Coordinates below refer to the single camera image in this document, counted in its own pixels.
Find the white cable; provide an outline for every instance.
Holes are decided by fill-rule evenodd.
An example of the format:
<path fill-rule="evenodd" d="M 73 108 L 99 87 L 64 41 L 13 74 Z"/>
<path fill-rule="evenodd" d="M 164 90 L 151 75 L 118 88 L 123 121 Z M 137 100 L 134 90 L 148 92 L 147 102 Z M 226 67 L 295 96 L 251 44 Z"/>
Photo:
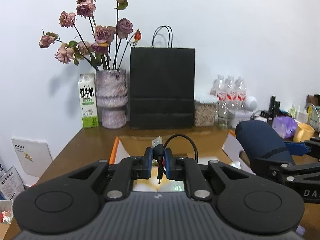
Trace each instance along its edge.
<path fill-rule="evenodd" d="M 318 114 L 318 111 L 317 111 L 317 109 L 316 109 L 316 107 L 312 104 L 312 103 L 307 103 L 306 104 L 306 108 L 308 107 L 308 106 L 312 106 L 314 109 L 315 109 L 315 111 L 316 111 L 316 113 L 317 113 L 317 115 L 318 115 L 318 135 L 319 135 L 319 137 L 320 137 L 320 117 L 319 117 L 319 114 Z"/>

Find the brown tabletop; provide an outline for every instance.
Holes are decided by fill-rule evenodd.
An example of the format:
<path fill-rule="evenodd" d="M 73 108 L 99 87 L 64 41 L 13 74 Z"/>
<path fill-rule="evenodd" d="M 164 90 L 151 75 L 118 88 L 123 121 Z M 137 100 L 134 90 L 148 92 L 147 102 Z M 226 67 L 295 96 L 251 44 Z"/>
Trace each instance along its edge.
<path fill-rule="evenodd" d="M 116 136 L 133 135 L 133 136 L 164 136 L 175 133 L 189 133 L 200 131 L 214 131 L 217 133 L 219 140 L 217 147 L 221 149 L 227 135 L 227 131 L 217 130 L 213 128 L 191 128 L 191 129 L 175 129 L 175 130 L 136 130 L 130 129 L 128 126 L 118 130 L 108 130 L 103 127 L 95 127 L 80 130 L 74 138 L 67 144 L 61 153 L 55 158 L 48 169 L 44 172 L 38 183 L 53 179 L 62 174 L 76 170 L 89 163 L 93 163 L 100 159 L 109 159 L 112 151 L 113 143 Z M 295 158 L 297 163 L 310 163 L 316 159 L 304 156 Z M 300 223 L 307 229 L 304 236 L 306 240 L 320 240 L 320 205 L 305 204 L 305 213 Z M 4 240 L 13 239 L 20 229 L 14 219 L 4 237 Z"/>

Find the vase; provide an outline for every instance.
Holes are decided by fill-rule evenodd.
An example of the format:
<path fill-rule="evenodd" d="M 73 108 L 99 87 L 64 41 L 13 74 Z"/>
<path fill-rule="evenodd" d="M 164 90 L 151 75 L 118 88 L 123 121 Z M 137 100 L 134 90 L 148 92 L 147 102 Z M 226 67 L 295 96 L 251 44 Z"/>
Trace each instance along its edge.
<path fill-rule="evenodd" d="M 101 70 L 96 72 L 97 106 L 101 112 L 102 126 L 118 129 L 125 125 L 124 106 L 128 102 L 126 70 Z"/>

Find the white lid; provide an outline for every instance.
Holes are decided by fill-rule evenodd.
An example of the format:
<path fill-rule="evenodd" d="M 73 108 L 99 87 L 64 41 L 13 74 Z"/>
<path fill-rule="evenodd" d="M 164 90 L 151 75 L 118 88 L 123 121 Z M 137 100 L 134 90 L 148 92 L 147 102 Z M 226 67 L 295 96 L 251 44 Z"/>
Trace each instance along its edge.
<path fill-rule="evenodd" d="M 209 94 L 200 94 L 195 95 L 195 100 L 200 102 L 201 104 L 212 104 L 216 103 L 219 99 L 216 96 L 212 96 Z"/>

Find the circular cover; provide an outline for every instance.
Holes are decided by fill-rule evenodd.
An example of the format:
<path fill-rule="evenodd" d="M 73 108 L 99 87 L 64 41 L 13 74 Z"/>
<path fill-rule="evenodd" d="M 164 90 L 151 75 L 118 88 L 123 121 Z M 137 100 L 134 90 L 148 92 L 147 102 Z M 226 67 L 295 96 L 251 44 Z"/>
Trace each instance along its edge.
<path fill-rule="evenodd" d="M 233 227 L 251 234 L 273 235 L 295 230 L 304 212 L 294 190 L 256 177 L 233 180 L 217 200 L 221 216 Z"/>
<path fill-rule="evenodd" d="M 89 223 L 98 213 L 96 193 L 83 180 L 52 180 L 17 196 L 13 213 L 21 229 L 62 234 Z"/>

